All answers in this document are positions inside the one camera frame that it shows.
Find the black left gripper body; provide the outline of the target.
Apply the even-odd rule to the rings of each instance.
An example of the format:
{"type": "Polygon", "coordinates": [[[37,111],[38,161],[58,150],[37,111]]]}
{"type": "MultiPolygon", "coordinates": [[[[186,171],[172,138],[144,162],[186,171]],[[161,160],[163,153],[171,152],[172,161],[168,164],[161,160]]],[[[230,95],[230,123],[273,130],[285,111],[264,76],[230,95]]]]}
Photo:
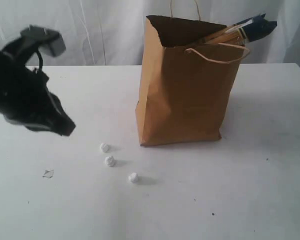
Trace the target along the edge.
{"type": "Polygon", "coordinates": [[[57,131],[63,115],[41,74],[0,51],[0,114],[16,125],[57,131]]]}

